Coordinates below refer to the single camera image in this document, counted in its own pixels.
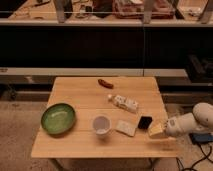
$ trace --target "green plate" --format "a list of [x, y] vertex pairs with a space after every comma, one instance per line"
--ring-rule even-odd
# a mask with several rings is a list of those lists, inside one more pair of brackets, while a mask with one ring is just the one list
[[50, 106], [41, 118], [41, 125], [48, 134], [61, 134], [70, 129], [76, 121], [72, 106], [58, 103]]

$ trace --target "wooden table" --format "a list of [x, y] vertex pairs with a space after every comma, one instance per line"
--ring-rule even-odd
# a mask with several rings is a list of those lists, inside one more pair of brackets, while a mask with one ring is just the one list
[[[134, 137], [115, 131], [119, 119], [135, 125], [141, 116], [152, 116], [152, 124], [167, 119], [167, 113], [153, 77], [102, 77], [113, 83], [114, 89], [98, 84], [101, 77], [58, 77], [55, 80], [47, 107], [68, 103], [76, 111], [77, 122], [66, 135], [53, 138], [39, 129], [32, 157], [35, 158], [160, 158], [177, 157], [176, 140], [150, 139], [146, 131], [137, 130]], [[108, 94], [119, 94], [139, 102], [137, 114], [117, 108], [108, 102]], [[92, 129], [98, 115], [111, 121], [111, 132], [100, 141]]]

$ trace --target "paper cup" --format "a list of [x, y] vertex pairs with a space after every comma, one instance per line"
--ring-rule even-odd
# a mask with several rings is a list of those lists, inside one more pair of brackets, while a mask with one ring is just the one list
[[93, 120], [93, 129], [100, 139], [105, 139], [110, 130], [110, 121], [105, 116], [98, 116]]

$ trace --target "floor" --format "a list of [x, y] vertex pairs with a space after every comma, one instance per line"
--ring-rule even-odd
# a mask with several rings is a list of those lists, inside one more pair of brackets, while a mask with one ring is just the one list
[[[33, 141], [40, 125], [40, 118], [47, 104], [49, 92], [28, 93], [13, 100], [8, 92], [1, 93], [0, 100], [0, 171], [55, 171], [47, 159], [30, 157]], [[169, 115], [183, 113], [176, 104], [166, 105]], [[203, 155], [197, 146], [192, 145], [189, 137], [178, 138], [181, 149], [180, 160], [185, 167], [190, 167]], [[98, 159], [98, 160], [65, 160], [60, 162], [73, 171], [143, 171], [148, 165], [145, 159]], [[213, 164], [207, 160], [195, 167], [199, 171], [210, 171]], [[155, 171], [178, 171], [175, 158], [163, 158]]]

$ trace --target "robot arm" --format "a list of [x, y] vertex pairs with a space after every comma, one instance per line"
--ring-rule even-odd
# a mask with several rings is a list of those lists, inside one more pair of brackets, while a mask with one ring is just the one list
[[151, 138], [178, 137], [188, 133], [209, 133], [213, 131], [213, 105], [198, 103], [193, 113], [169, 118], [165, 123], [149, 129]]

